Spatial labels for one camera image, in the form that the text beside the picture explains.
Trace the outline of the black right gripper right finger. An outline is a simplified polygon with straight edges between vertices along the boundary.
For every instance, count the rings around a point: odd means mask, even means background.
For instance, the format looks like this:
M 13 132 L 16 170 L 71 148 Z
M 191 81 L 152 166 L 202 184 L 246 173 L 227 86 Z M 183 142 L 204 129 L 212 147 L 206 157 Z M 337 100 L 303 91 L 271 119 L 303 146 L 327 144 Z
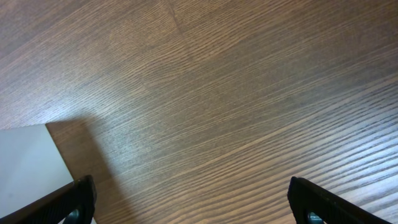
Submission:
M 291 178 L 287 198 L 297 223 L 388 224 L 302 177 Z

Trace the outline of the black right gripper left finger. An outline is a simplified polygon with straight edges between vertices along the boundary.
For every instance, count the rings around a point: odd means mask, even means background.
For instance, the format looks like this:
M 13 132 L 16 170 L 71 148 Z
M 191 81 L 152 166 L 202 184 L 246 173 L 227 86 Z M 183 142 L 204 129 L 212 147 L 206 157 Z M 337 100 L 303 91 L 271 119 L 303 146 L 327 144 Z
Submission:
M 86 175 L 2 217 L 1 224 L 90 224 L 96 199 L 93 177 Z

